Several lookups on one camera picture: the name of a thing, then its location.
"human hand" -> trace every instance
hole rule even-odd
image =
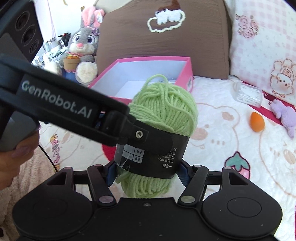
[[[15,150],[0,152],[0,190],[9,187],[20,172],[20,165],[28,161],[39,144],[39,131],[21,141]]]

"bedsheet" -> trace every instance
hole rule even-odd
[[[276,232],[280,241],[295,240],[296,206],[296,141],[270,114],[270,98],[265,95],[262,109],[236,102],[233,98],[235,77],[215,80],[196,77],[192,95],[199,116],[196,131],[191,136],[184,160],[189,164],[207,166],[219,171],[230,166],[271,195],[283,209],[283,219]],[[255,133],[249,126],[253,111],[262,112],[265,129]],[[40,143],[58,168],[72,166],[85,170],[94,164],[106,164],[112,159],[109,148],[78,136],[52,124],[41,123]],[[218,191],[208,187],[206,196]],[[126,197],[118,184],[110,187],[117,201]],[[184,187],[175,178],[169,193],[162,197],[177,199]],[[87,186],[77,191],[90,198]]]

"clear plastic container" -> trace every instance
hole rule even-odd
[[[235,86],[234,99],[259,108],[262,104],[263,94],[262,90],[257,87],[238,82]]]

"pink box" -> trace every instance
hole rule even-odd
[[[194,78],[190,57],[177,56],[118,59],[89,88],[129,104],[145,81],[155,74],[162,74],[170,83],[192,91]],[[153,80],[156,81],[162,81],[162,78]]]

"yarn label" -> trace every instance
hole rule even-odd
[[[173,148],[160,156],[130,145],[117,145],[114,161],[118,166],[134,174],[171,179],[177,172],[185,153],[189,137],[172,134]]]

